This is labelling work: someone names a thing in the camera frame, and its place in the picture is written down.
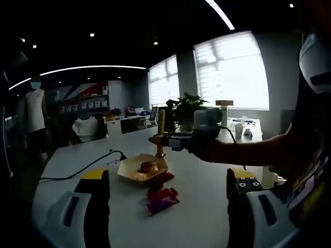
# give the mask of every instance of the wooden bowl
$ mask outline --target wooden bowl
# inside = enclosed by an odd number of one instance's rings
[[[148,161],[156,161],[158,170],[154,173],[144,174],[144,178],[137,176],[139,174],[138,170],[140,169],[140,164]],[[167,170],[168,166],[164,158],[157,158],[150,154],[140,154],[138,156],[122,160],[117,174],[133,182],[146,183],[157,175],[167,172]]]

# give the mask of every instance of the white shirt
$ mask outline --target white shirt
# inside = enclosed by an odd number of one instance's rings
[[[29,133],[45,128],[45,120],[42,113],[43,95],[43,89],[36,89],[25,95],[28,111],[27,131]]]
[[[93,141],[98,128],[98,120],[90,116],[89,119],[82,120],[78,118],[72,125],[73,131],[82,142]]]

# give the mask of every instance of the black cable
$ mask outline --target black cable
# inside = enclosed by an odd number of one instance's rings
[[[121,151],[119,151],[119,150],[115,150],[115,151],[110,150],[110,152],[107,153],[106,155],[103,155],[102,157],[99,157],[97,160],[93,161],[91,164],[89,164],[88,166],[84,167],[84,168],[81,169],[80,171],[78,171],[78,172],[72,174],[72,175],[69,176],[69,177],[58,177],[58,178],[57,178],[57,177],[42,177],[42,178],[39,179],[39,181],[41,181],[41,180],[55,180],[55,181],[61,181],[61,180],[67,180],[67,179],[70,179],[70,178],[76,176],[77,174],[79,174],[80,172],[86,170],[86,169],[89,168],[91,165],[95,164],[96,162],[100,161],[101,159],[103,159],[103,158],[105,158],[105,157],[107,157],[107,156],[109,156],[110,154],[113,154],[113,153],[115,153],[115,152],[119,152],[119,153],[121,154],[121,158],[120,158],[119,160],[115,160],[115,161],[121,161],[121,160],[123,160],[123,159],[126,159],[126,156],[123,154],[123,152],[121,152]]]
[[[224,126],[220,126],[220,127],[221,127],[221,129],[227,129],[227,130],[228,130],[228,132],[231,134],[231,137],[232,137],[232,139],[233,139],[233,143],[234,143],[234,145],[236,146],[236,145],[237,145],[237,141],[235,140],[235,138],[234,138],[234,136],[233,136],[231,130],[230,130],[229,128],[227,128],[227,127],[224,127]]]

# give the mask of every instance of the green plant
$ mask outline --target green plant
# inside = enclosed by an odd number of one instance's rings
[[[178,101],[168,100],[167,106],[172,108],[174,121],[179,125],[185,122],[193,123],[193,114],[196,110],[205,110],[206,107],[202,106],[204,102],[199,96],[191,96],[184,93],[184,98],[179,98]]]

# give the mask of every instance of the helmet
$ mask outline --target helmet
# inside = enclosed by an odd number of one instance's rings
[[[331,92],[331,47],[316,34],[310,34],[299,54],[299,65],[315,93]]]

